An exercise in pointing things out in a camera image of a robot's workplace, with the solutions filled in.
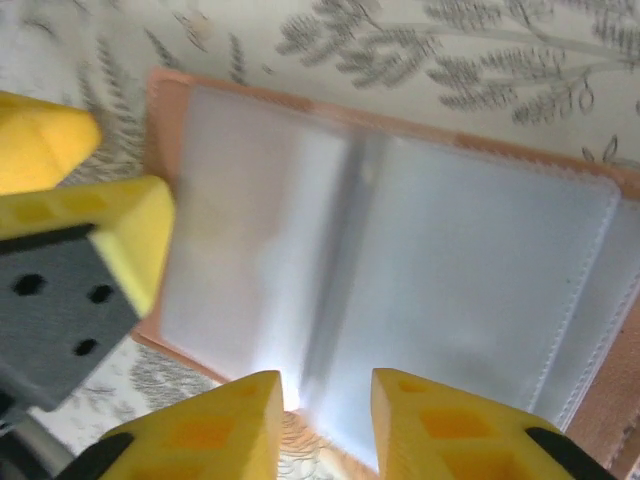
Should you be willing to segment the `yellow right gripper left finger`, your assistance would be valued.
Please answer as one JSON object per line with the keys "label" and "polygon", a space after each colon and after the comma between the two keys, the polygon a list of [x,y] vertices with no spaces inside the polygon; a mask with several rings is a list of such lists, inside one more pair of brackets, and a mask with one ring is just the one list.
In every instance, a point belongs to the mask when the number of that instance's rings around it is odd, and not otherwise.
{"label": "yellow right gripper left finger", "polygon": [[275,479],[280,373],[262,371],[108,431],[64,479]]}

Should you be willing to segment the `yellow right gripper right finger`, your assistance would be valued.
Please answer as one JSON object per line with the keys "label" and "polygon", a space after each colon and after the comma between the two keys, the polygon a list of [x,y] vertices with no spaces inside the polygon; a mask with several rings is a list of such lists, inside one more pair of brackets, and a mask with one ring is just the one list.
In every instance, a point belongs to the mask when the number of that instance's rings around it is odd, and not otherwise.
{"label": "yellow right gripper right finger", "polygon": [[546,420],[391,368],[372,372],[383,479],[609,479]]}

